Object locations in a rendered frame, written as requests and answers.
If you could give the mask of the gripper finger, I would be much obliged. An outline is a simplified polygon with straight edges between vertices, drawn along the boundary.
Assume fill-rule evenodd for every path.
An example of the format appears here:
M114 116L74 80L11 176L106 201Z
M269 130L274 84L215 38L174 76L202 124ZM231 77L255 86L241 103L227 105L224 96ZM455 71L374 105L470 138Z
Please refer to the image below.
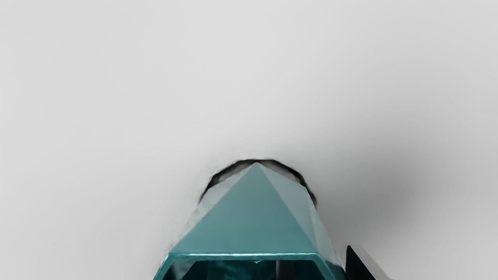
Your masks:
M345 273L348 280L393 280L361 245L347 246Z

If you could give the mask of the teal faceted mug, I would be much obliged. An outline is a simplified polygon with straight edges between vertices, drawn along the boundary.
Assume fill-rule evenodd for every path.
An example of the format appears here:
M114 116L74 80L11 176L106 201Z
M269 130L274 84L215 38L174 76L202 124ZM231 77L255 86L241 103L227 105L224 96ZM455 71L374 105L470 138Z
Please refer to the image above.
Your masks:
M254 163L210 188L153 280L348 280L309 191Z

